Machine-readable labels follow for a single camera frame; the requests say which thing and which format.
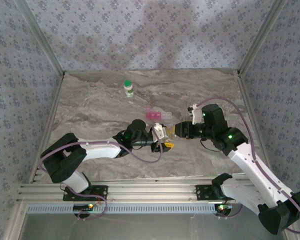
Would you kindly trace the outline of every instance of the yellow object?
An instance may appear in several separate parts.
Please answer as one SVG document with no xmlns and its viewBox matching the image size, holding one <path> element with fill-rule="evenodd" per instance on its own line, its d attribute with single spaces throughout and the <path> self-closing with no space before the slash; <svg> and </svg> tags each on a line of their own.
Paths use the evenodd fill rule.
<svg viewBox="0 0 300 240">
<path fill-rule="evenodd" d="M 169 136 L 170 139 L 173 139 L 175 137 L 175 126 L 167 127 L 166 134 Z"/>
<path fill-rule="evenodd" d="M 174 143 L 171 143 L 171 142 L 165 142 L 164 145 L 165 145 L 167 148 L 170 148 L 170 149 L 172 149 L 172 148 L 175 146 L 175 144 L 174 144 Z"/>
</svg>

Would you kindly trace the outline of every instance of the small white object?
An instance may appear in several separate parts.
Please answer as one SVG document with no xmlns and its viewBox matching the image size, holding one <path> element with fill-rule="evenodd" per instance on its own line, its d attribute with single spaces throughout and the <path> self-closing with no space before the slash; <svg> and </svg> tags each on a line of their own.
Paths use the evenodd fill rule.
<svg viewBox="0 0 300 240">
<path fill-rule="evenodd" d="M 192 111 L 189 112 L 189 115 L 192 117 L 192 124 L 200 124 L 202 122 L 202 110 L 200 107 L 197 107 L 197 104 L 191 106 Z"/>
<path fill-rule="evenodd" d="M 130 80 L 124 82 L 123 88 L 124 88 L 125 95 L 128 98 L 131 98 L 134 95 L 133 87 L 134 86 L 132 85 L 132 82 Z"/>
<path fill-rule="evenodd" d="M 168 138 L 168 135 L 166 133 L 166 129 L 160 124 L 160 123 L 155 123 L 153 128 L 152 128 L 155 133 L 158 135 L 159 139 L 162 140 L 162 139 L 166 139 Z M 156 136 L 153 134 L 153 142 L 157 142 L 158 139 L 156 138 Z"/>
</svg>

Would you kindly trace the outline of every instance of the black bracket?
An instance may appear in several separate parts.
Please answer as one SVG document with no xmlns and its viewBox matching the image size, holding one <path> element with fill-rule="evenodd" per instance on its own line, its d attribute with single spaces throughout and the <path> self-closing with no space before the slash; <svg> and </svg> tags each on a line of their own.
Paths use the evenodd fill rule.
<svg viewBox="0 0 300 240">
<path fill-rule="evenodd" d="M 195 185 L 195 194 L 198 201 L 204 200 L 232 200 L 232 198 L 217 194 L 212 185 Z"/>
<path fill-rule="evenodd" d="M 108 195 L 108 186 L 107 185 L 92 185 L 89 186 L 86 190 L 81 192 L 84 195 L 99 195 L 104 199 L 107 199 Z M 101 198 L 91 197 L 91 196 L 78 196 L 72 193 L 68 187 L 64 189 L 63 201 L 65 202 L 95 202 L 103 201 Z"/>
<path fill-rule="evenodd" d="M 196 185 L 195 194 L 198 201 L 218 200 L 212 185 Z"/>
</svg>

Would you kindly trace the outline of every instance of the green bottle cap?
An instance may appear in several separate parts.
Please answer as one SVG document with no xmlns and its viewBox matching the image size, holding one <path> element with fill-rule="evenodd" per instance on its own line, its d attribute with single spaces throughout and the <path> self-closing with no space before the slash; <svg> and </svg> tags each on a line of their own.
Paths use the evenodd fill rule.
<svg viewBox="0 0 300 240">
<path fill-rule="evenodd" d="M 132 85 L 132 82 L 130 80 L 127 80 L 127 81 L 124 82 L 124 86 L 127 87 L 127 88 L 131 87 L 131 85 Z"/>
</svg>

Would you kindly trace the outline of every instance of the metal frame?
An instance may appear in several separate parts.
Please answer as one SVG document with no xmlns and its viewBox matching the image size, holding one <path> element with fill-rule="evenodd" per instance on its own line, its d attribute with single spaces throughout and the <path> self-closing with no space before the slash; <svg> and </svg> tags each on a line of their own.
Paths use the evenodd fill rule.
<svg viewBox="0 0 300 240">
<path fill-rule="evenodd" d="M 33 35 L 36 37 L 37 41 L 39 42 L 42 50 L 46 54 L 47 58 L 51 62 L 54 70 L 59 74 L 59 76 L 64 75 L 64 71 L 52 49 L 50 46 L 45 34 L 41 30 L 33 12 L 31 11 L 30 7 L 26 0 L 15 0 L 16 5 L 18 6 L 20 12 L 22 13 L 24 19 L 28 23 Z"/>
<path fill-rule="evenodd" d="M 268 156 L 268 152 L 266 151 L 266 145 L 265 145 L 265 142 L 261 136 L 261 132 L 260 132 L 260 128 L 259 128 L 259 124 L 258 124 L 258 121 L 257 121 L 257 117 L 255 115 L 255 112 L 253 111 L 253 108 L 252 108 L 252 103 L 251 103 L 251 99 L 249 98 L 249 94 L 248 94 L 248 90 L 247 90 L 247 86 L 246 86 L 246 83 L 243 81 L 243 78 L 241 76 L 239 76 L 239 74 L 237 74 L 235 71 L 234 71 L 234 75 L 237 76 L 237 82 L 239 84 L 239 88 L 240 88 L 240 91 L 241 91 L 241 94 L 242 94 L 242 98 L 243 98 L 243 101 L 244 101 L 244 104 L 247 108 L 247 112 L 248 112 L 248 115 L 249 115 L 249 118 L 250 118 L 250 122 L 252 124 L 252 128 L 253 128 L 253 131 L 255 133 L 255 136 L 257 138 L 257 140 L 259 141 L 260 143 L 260 148 L 261 148 L 261 154 L 263 155 L 263 159 L 266 161 L 266 164 L 268 165 L 268 168 L 272 171 L 272 166 L 270 164 L 270 161 L 269 161 L 269 156 Z M 300 231 L 300 226 L 299 226 L 299 223 L 300 221 L 297 221 L 295 222 L 294 224 L 292 224 L 290 226 L 291 229 L 295 230 L 295 231 Z M 300 240 L 300 234 L 294 234 L 292 232 L 289 232 L 289 231 L 284 231 L 284 237 L 286 240 Z"/>
<path fill-rule="evenodd" d="M 5 230 L 3 239 L 4 240 L 18 240 L 23 224 L 26 217 L 28 204 L 20 202 L 17 203 L 11 213 L 11 218 L 8 222 L 7 228 Z"/>
<path fill-rule="evenodd" d="M 245 174 L 233 177 L 246 186 L 254 187 Z M 212 177 L 162 177 L 125 179 L 93 182 L 93 185 L 107 185 L 107 201 L 115 204 L 187 204 L 196 203 L 196 185 L 210 185 Z M 60 184 L 22 184 L 18 190 L 17 202 L 26 204 L 68 204 L 63 201 L 64 191 Z M 205 200 L 200 203 L 216 204 L 220 200 Z M 86 204 L 84 201 L 72 202 Z"/>
<path fill-rule="evenodd" d="M 273 25 L 277 21 L 279 14 L 281 13 L 282 9 L 286 5 L 287 0 L 275 0 L 271 5 L 261 27 L 259 28 L 250 48 L 248 49 L 244 59 L 242 60 L 241 66 L 239 67 L 239 74 L 240 77 L 243 77 L 252 62 L 254 61 L 259 49 L 263 45 L 264 41 L 270 30 L 272 29 Z"/>
<path fill-rule="evenodd" d="M 36 172 L 38 171 L 37 166 L 38 166 L 38 161 L 40 159 L 40 154 L 45 149 L 47 149 L 47 147 L 48 147 L 52 125 L 54 123 L 55 116 L 56 116 L 56 113 L 57 113 L 57 108 L 58 108 L 58 103 L 59 103 L 59 98 L 60 98 L 60 90 L 61 90 L 63 80 L 64 80 L 64 77 L 62 77 L 62 79 L 60 79 L 60 81 L 57 85 L 57 88 L 55 90 L 53 102 L 52 102 L 52 105 L 51 105 L 50 114 L 48 116 L 48 119 L 47 119 L 47 122 L 46 122 L 46 125 L 45 125 L 45 128 L 44 128 L 44 132 L 43 132 L 42 140 L 41 140 L 40 145 L 39 145 L 38 152 L 35 156 L 35 164 L 33 165 L 28 183 L 33 183 L 33 182 L 36 181 L 35 177 L 36 177 Z"/>
</svg>

